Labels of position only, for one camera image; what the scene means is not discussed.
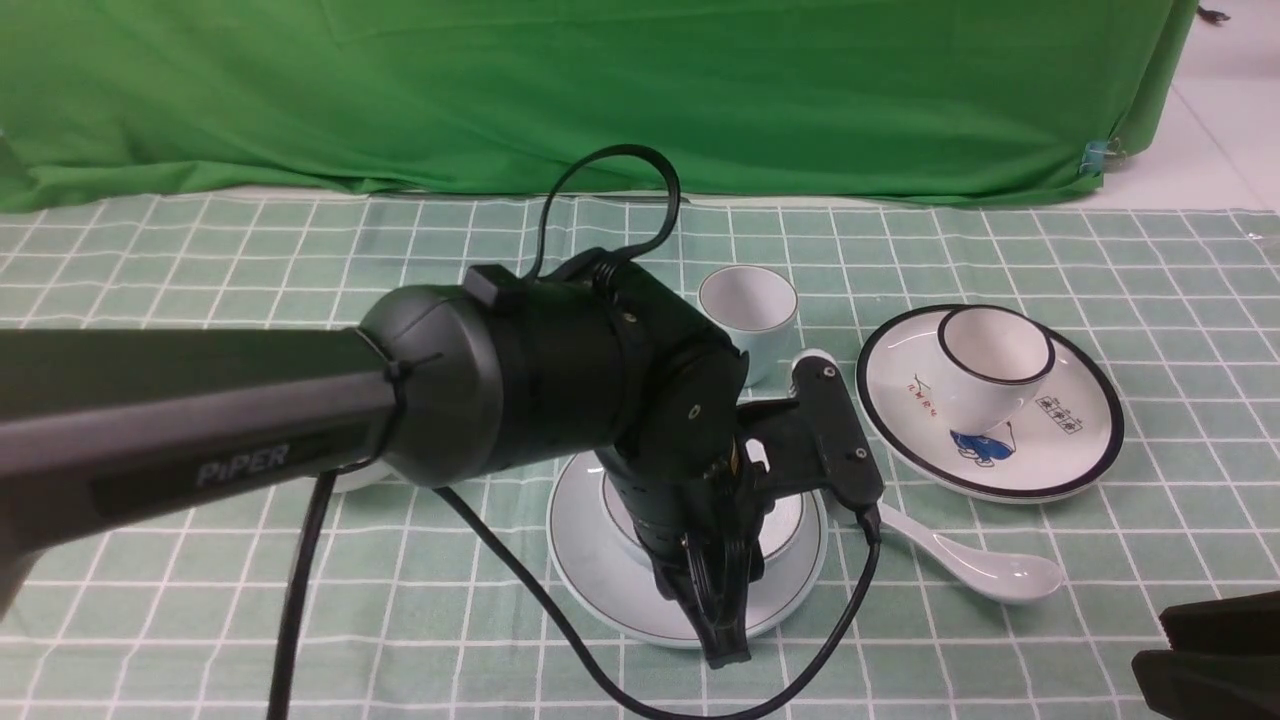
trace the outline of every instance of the white floor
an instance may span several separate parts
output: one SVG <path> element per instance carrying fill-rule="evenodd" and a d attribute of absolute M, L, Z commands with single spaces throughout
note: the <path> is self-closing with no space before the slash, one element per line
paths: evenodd
<path fill-rule="evenodd" d="M 1204 0 L 1146 152 L 1106 177 L 1087 208 L 1280 211 L 1280 0 Z"/>

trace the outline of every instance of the cartoon printed on saucer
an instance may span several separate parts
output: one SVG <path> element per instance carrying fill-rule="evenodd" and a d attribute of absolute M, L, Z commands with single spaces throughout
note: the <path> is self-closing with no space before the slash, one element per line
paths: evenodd
<path fill-rule="evenodd" d="M 929 411 L 929 418 L 937 418 L 938 411 L 933 406 L 933 401 L 929 400 L 929 384 L 922 380 L 918 374 L 913 375 L 911 379 L 913 382 L 906 386 L 906 391 L 920 402 L 922 409 Z M 1037 397 L 1036 406 L 1066 434 L 1078 433 L 1084 428 L 1084 423 L 1064 407 L 1056 397 Z M 973 464 L 979 468 L 995 468 L 996 462 L 1009 460 L 1018 452 L 1018 438 L 1014 436 L 1012 420 L 1005 420 L 980 436 L 966 436 L 955 430 L 947 430 L 947 433 L 951 434 L 951 442 L 955 443 L 960 457 L 973 460 Z"/>

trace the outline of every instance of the blue cartoon figure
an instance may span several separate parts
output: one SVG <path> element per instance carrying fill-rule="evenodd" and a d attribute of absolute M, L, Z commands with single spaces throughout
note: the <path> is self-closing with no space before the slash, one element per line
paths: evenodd
<path fill-rule="evenodd" d="M 992 468 L 997 460 L 1007 460 L 1018 452 L 1018 441 L 1014 438 L 1014 425 L 1006 421 L 1009 428 L 1009 442 L 1002 442 L 988 436 L 963 436 L 951 430 L 951 442 L 956 443 L 960 457 L 973 460 L 979 468 Z"/>

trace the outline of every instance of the white cup with black rim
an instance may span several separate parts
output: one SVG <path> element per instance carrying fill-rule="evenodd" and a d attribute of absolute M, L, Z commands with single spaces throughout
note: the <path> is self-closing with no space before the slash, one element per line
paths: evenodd
<path fill-rule="evenodd" d="M 759 265 L 728 265 L 707 275 L 698 304 L 748 354 L 745 387 L 778 369 L 796 323 L 800 299 L 786 278 Z"/>
<path fill-rule="evenodd" d="M 1039 323 L 1007 307 L 964 305 L 938 323 L 931 400 L 947 427 L 982 436 L 1014 416 L 1057 360 Z"/>

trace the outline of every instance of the piper logo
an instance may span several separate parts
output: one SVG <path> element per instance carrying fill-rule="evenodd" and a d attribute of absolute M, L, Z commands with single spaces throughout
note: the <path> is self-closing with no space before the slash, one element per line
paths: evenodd
<path fill-rule="evenodd" d="M 205 462 L 196 473 L 197 487 L 210 487 L 251 478 L 284 465 L 289 456 L 288 443 L 232 455 L 227 460 Z"/>

